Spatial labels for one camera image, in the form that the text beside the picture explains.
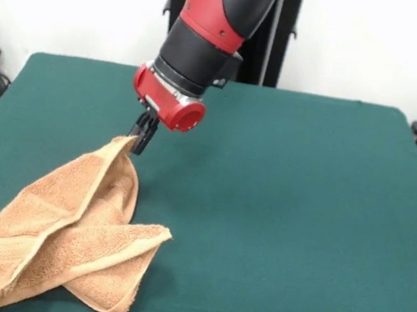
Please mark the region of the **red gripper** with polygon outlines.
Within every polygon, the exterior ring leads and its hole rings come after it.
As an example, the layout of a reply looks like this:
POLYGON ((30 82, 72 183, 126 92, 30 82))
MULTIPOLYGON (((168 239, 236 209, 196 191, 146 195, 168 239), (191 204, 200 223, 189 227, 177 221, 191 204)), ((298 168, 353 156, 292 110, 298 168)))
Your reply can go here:
POLYGON ((134 89, 147 111, 139 115, 129 132, 136 140, 132 153, 140 155, 149 144, 161 122, 170 131, 187 132, 197 126, 205 116, 205 106, 198 98, 188 97, 162 80, 148 62, 140 66, 134 77, 134 89))

